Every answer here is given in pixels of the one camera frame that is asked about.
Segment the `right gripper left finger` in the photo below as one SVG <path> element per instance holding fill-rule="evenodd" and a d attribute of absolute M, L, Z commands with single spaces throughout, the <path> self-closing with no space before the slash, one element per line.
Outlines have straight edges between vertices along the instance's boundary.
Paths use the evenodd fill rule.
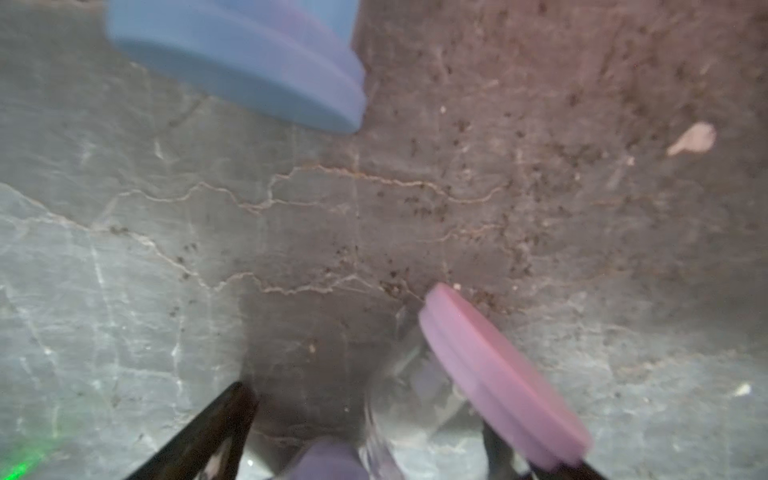
<path fill-rule="evenodd" d="M 258 409 L 241 381 L 227 387 L 130 479 L 234 479 Z"/>

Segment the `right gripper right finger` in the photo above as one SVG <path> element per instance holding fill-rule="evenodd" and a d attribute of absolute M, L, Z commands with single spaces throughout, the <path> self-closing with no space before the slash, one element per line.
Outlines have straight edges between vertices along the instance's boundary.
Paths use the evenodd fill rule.
<path fill-rule="evenodd" d="M 529 463 L 525 472 L 518 472 L 513 465 L 513 448 L 487 422 L 483 422 L 482 435 L 488 459 L 488 480 L 606 480 L 587 462 L 577 466 L 561 465 L 553 471 Z"/>

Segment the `purple hourglass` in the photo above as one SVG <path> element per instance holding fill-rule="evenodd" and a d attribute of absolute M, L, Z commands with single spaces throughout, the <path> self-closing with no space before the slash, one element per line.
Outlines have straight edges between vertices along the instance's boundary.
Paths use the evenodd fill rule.
<path fill-rule="evenodd" d="M 361 443 L 323 438 L 285 479 L 487 479 L 483 422 L 514 467 L 586 461 L 581 420 L 509 340 L 453 287 L 427 293 L 417 327 L 372 377 Z"/>

